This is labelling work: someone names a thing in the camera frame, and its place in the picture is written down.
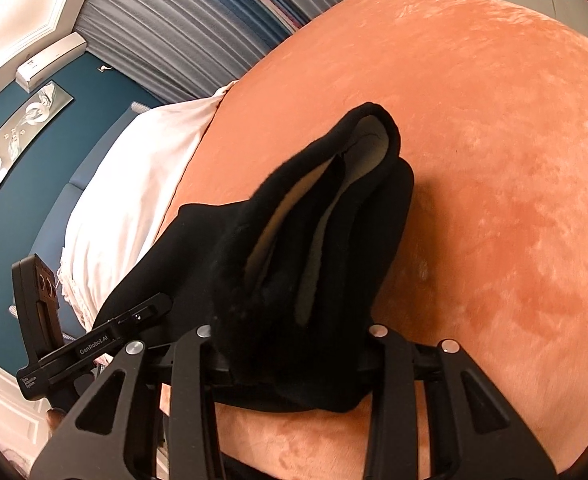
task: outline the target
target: white sheet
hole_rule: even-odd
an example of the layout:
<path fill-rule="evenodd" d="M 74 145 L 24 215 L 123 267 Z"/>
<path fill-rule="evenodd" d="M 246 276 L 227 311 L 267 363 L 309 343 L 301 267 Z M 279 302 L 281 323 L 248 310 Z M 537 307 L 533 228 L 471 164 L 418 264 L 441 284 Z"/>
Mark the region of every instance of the white sheet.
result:
<path fill-rule="evenodd" d="M 212 97 L 137 116 L 78 200 L 58 278 L 87 331 L 107 296 L 154 243 L 187 164 L 234 83 Z"/>

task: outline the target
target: orange blanket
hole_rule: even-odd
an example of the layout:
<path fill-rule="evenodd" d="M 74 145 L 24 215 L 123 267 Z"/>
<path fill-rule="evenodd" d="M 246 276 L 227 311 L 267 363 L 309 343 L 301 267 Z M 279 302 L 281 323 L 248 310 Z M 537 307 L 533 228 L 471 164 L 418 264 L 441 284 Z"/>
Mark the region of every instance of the orange blanket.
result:
<path fill-rule="evenodd" d="M 376 319 L 461 341 L 564 470 L 588 444 L 588 39 L 497 0 L 346 0 L 231 89 L 165 226 L 246 200 L 365 101 L 416 174 Z M 368 417 L 218 409 L 223 451 L 291 480 L 361 478 Z"/>

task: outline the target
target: black garment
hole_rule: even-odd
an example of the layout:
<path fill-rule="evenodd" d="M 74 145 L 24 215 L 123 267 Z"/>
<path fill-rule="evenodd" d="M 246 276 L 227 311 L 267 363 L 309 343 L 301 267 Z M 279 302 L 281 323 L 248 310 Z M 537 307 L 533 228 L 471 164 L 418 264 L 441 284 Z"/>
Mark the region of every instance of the black garment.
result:
<path fill-rule="evenodd" d="M 353 409 L 370 390 L 356 373 L 357 357 L 411 198 L 413 174 L 399 150 L 392 117 L 366 103 L 249 200 L 182 206 L 95 326 L 164 292 L 172 310 L 146 343 L 176 341 L 209 323 L 238 391 L 264 393 L 258 402 L 238 400 L 242 394 L 216 400 Z"/>

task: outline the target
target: beige inner lining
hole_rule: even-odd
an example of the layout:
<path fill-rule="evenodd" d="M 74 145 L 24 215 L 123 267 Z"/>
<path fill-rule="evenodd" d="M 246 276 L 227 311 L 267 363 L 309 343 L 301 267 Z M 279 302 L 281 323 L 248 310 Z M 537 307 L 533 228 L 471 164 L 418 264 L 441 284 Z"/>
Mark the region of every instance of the beige inner lining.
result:
<path fill-rule="evenodd" d="M 334 200 L 319 220 L 296 295 L 295 318 L 300 325 L 305 325 L 312 313 L 316 282 L 321 268 L 321 253 L 327 221 L 336 203 L 347 188 L 381 163 L 388 151 L 388 145 L 389 137 L 383 124 L 375 116 L 367 116 L 359 121 L 341 150 L 340 155 L 343 155 L 345 161 L 343 183 Z M 299 180 L 276 208 L 274 215 L 266 225 L 254 250 L 247 259 L 245 286 L 248 290 L 254 288 L 259 277 L 264 274 L 264 269 L 269 262 L 268 256 L 276 240 L 276 234 L 287 213 L 314 186 L 330 162 L 331 160 L 324 162 Z"/>

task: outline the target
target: silver screw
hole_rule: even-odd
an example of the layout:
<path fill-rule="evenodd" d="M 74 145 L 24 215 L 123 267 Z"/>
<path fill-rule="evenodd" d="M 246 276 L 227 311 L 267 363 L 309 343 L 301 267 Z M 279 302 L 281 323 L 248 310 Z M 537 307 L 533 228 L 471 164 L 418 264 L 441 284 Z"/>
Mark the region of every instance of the silver screw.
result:
<path fill-rule="evenodd" d="M 145 345 L 142 341 L 130 341 L 128 345 L 125 347 L 125 351 L 130 355 L 140 354 Z"/>
<path fill-rule="evenodd" d="M 370 326 L 370 333 L 374 337 L 385 337 L 388 334 L 388 327 L 383 325 L 372 325 Z"/>
<path fill-rule="evenodd" d="M 199 326 L 196 329 L 196 335 L 203 338 L 210 337 L 212 335 L 212 327 L 209 325 Z"/>
<path fill-rule="evenodd" d="M 453 339 L 446 339 L 440 344 L 440 347 L 447 354 L 455 354 L 460 350 L 460 345 Z"/>

